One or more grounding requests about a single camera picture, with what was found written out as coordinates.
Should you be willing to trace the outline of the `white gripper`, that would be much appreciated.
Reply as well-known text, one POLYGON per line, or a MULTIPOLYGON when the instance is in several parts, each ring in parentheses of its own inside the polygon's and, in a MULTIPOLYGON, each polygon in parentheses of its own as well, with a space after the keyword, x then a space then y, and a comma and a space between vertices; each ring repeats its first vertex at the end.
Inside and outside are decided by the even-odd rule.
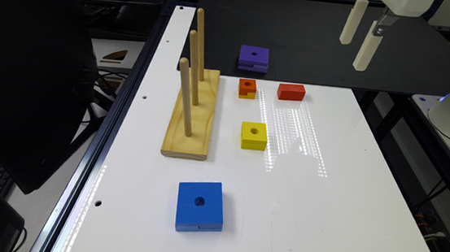
MULTIPOLYGON (((435 0, 382 0, 395 15, 384 14, 379 20, 372 23, 357 56, 353 61, 353 67, 356 71, 364 71, 375 55, 383 36, 390 26, 392 26, 400 17, 397 15, 418 17, 426 13, 435 0)), ((356 33, 356 30, 362 20, 369 5, 369 0, 356 0, 353 8, 343 27, 339 41, 342 44, 349 45, 356 33)))

